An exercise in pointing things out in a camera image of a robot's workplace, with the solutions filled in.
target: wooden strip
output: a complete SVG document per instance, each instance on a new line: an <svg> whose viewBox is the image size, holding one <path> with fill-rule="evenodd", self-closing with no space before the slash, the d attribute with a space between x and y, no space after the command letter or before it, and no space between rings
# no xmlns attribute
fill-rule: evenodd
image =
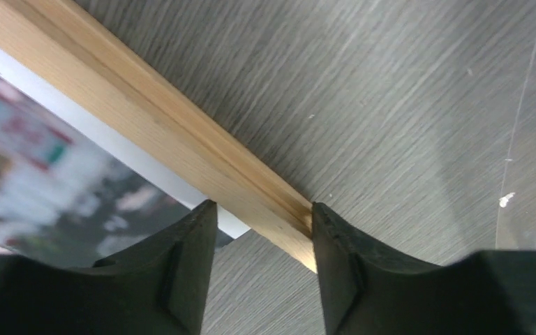
<svg viewBox="0 0 536 335"><path fill-rule="evenodd" d="M0 48L315 271L311 203L75 3L0 0Z"/></svg>

